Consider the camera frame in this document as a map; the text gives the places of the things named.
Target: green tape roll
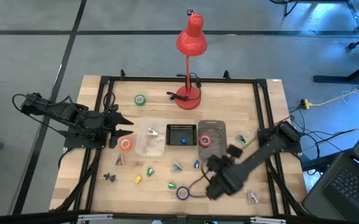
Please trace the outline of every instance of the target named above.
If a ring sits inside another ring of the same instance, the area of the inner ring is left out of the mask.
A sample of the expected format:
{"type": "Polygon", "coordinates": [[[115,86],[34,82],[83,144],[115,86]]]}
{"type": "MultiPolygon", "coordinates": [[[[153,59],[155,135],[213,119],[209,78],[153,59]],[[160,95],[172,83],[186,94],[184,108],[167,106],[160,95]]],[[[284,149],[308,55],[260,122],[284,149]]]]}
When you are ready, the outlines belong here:
{"type": "Polygon", "coordinates": [[[135,104],[138,106],[143,106],[146,103],[146,97],[144,95],[135,96],[135,104]]]}

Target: red tape roll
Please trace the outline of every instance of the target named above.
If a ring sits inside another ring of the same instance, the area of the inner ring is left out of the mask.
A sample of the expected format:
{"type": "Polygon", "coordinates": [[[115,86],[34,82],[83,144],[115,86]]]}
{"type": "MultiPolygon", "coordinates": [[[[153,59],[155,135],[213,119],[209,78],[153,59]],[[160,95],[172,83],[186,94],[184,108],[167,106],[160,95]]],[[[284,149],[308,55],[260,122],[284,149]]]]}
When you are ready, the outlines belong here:
{"type": "Polygon", "coordinates": [[[208,147],[211,145],[211,136],[207,135],[207,134],[203,134],[200,136],[200,139],[198,139],[198,143],[202,146],[202,147],[208,147]]]}
{"type": "Polygon", "coordinates": [[[124,138],[120,141],[119,146],[122,150],[127,151],[131,149],[132,142],[131,140],[124,138]]]}

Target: laptop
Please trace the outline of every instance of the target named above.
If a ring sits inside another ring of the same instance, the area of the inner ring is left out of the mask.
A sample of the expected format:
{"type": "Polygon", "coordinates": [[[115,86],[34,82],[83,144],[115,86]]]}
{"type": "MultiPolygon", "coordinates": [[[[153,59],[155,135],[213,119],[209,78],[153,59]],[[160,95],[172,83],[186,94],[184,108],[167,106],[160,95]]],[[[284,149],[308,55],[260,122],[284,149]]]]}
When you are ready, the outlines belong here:
{"type": "Polygon", "coordinates": [[[340,153],[303,200],[319,218],[359,222],[359,141],[340,153]]]}

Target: laptop keyboard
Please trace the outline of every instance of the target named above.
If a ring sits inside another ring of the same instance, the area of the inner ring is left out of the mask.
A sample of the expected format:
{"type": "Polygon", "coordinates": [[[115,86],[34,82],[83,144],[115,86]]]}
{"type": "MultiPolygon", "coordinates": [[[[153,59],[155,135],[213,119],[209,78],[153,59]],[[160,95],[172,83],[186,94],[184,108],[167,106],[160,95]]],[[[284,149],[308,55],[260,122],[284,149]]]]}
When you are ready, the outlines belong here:
{"type": "Polygon", "coordinates": [[[359,208],[359,177],[345,168],[341,168],[340,172],[331,180],[330,185],[359,208]]]}

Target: lamp shade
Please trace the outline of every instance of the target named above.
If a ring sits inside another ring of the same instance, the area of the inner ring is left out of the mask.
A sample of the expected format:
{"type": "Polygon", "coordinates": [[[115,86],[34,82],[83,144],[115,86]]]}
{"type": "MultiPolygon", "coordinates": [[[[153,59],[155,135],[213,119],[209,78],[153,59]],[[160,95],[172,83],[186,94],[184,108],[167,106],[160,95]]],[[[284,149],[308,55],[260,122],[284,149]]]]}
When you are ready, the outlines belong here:
{"type": "Polygon", "coordinates": [[[203,33],[203,16],[194,13],[189,16],[187,27],[177,39],[177,48],[182,54],[188,56],[199,56],[207,49],[207,40],[203,33]]]}

